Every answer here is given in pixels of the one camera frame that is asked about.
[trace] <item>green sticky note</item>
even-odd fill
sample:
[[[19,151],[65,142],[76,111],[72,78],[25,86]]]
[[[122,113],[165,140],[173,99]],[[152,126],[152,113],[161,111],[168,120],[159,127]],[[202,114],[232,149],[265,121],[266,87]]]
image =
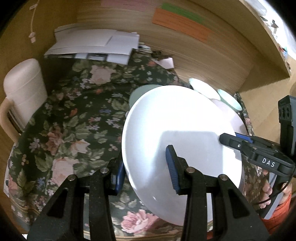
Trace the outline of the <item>green sticky note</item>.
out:
[[[203,22],[203,18],[200,17],[198,14],[187,11],[183,8],[177,7],[175,5],[172,5],[170,3],[163,3],[163,5],[161,6],[162,9],[167,10],[169,12],[173,12],[176,13],[178,15],[181,15],[183,17],[189,18],[197,23],[202,24]]]

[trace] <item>white cord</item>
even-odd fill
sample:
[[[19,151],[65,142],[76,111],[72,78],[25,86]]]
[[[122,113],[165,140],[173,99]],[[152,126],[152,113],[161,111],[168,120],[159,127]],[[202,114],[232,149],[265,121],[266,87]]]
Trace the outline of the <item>white cord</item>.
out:
[[[33,10],[33,15],[32,15],[32,19],[31,19],[31,25],[30,25],[31,33],[29,35],[29,38],[31,39],[31,42],[32,43],[35,42],[35,32],[33,32],[33,19],[34,19],[34,15],[35,15],[35,12],[36,12],[36,8],[37,8],[37,6],[39,4],[39,1],[40,0],[38,0],[37,3],[35,4],[36,6],[35,6],[35,8]]]

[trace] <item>chair armrest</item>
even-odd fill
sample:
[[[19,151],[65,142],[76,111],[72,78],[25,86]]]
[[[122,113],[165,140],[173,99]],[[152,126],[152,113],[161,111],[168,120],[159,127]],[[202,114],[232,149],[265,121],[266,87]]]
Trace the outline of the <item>chair armrest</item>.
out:
[[[9,109],[13,106],[13,102],[7,97],[0,105],[0,126],[3,128],[5,133],[16,143],[20,137],[17,130],[13,127],[10,120],[8,119],[7,113]]]

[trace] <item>metal screw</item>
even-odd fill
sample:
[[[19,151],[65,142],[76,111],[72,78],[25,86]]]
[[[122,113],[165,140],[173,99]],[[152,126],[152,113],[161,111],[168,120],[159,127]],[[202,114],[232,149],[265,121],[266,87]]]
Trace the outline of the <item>metal screw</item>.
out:
[[[225,174],[221,174],[219,177],[220,177],[220,179],[223,180],[223,181],[228,180],[228,177],[227,177]]]
[[[103,174],[107,173],[108,171],[109,171],[108,167],[103,167],[103,168],[100,169],[100,172],[103,173]]]
[[[188,167],[188,168],[186,168],[186,171],[188,173],[194,173],[195,172],[195,169],[193,167]]]
[[[68,176],[69,181],[74,181],[75,179],[76,179],[76,176],[74,174],[71,174],[70,176]]]

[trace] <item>orange sticky note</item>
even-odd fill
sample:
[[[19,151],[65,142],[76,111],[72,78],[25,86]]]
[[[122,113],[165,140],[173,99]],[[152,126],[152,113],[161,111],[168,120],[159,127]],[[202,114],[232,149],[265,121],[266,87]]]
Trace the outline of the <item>orange sticky note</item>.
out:
[[[206,43],[211,30],[189,18],[157,8],[152,23],[182,32]]]

